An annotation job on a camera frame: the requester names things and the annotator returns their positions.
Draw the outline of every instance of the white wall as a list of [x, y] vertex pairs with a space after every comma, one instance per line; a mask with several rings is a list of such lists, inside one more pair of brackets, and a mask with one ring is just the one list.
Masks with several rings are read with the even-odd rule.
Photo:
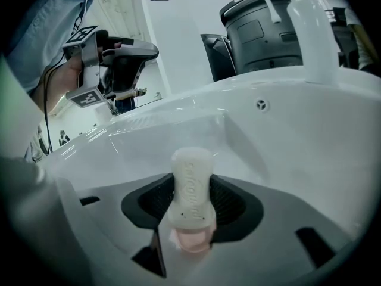
[[218, 34], [226, 36], [221, 22], [220, 10], [231, 0], [186, 0], [194, 22], [200, 34]]
[[[63, 114], [57, 117], [49, 118], [49, 131], [53, 150], [57, 150], [60, 145], [60, 131], [64, 130], [70, 139], [79, 136], [79, 133], [85, 133], [93, 128], [94, 124], [100, 125], [102, 120], [98, 118], [95, 109], [100, 105], [93, 105], [88, 108], [81, 109], [75, 105], [71, 105]], [[41, 122], [42, 136], [48, 143], [48, 135], [46, 133], [45, 119]]]
[[108, 108], [108, 105], [106, 103], [103, 105], [97, 105], [95, 107], [95, 114], [99, 122], [98, 125], [109, 122], [113, 117], [110, 108]]

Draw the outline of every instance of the person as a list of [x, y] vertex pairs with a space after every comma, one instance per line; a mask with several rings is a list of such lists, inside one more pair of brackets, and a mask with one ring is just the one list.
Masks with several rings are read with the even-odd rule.
[[345, 17], [346, 25], [352, 30], [356, 38], [358, 68], [361, 71], [380, 76], [380, 58], [363, 25], [350, 6], [345, 8]]
[[70, 138], [66, 135], [66, 133], [63, 130], [61, 130], [60, 139], [58, 140], [58, 143], [60, 144], [60, 146], [65, 145], [69, 141], [70, 141]]
[[5, 49], [5, 58], [24, 90], [44, 111], [44, 80], [49, 78], [47, 111], [77, 88], [82, 71], [79, 55], [52, 74], [52, 65], [63, 59], [62, 45], [79, 29], [92, 0], [35, 0], [19, 20]]
[[118, 114], [126, 113], [136, 108], [134, 98], [143, 97], [147, 93], [147, 88], [136, 89], [120, 98], [115, 99], [115, 107], [118, 110]]

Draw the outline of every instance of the white plastic surface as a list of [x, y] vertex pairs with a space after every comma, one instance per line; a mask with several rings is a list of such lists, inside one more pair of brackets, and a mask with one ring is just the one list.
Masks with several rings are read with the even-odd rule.
[[172, 156], [171, 169], [174, 197], [168, 219], [172, 227], [193, 230], [211, 226], [216, 219], [209, 197], [213, 155], [205, 148], [181, 148]]
[[355, 238], [379, 193], [380, 86], [352, 69], [337, 86], [306, 83], [303, 67], [248, 73], [123, 114], [42, 164], [81, 190], [169, 173], [179, 148], [207, 148], [216, 175], [296, 195]]

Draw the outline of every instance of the ceiling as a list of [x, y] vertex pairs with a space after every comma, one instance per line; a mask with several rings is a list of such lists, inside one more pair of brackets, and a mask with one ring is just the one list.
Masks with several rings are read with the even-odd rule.
[[150, 41], [141, 0], [94, 0], [83, 26], [94, 25], [110, 36]]

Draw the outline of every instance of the light blue shirt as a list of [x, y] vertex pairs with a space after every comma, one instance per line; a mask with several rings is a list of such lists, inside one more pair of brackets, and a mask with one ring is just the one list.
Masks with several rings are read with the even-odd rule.
[[92, 0], [36, 0], [11, 39], [8, 64], [26, 92], [39, 83], [44, 69], [58, 62], [79, 15]]

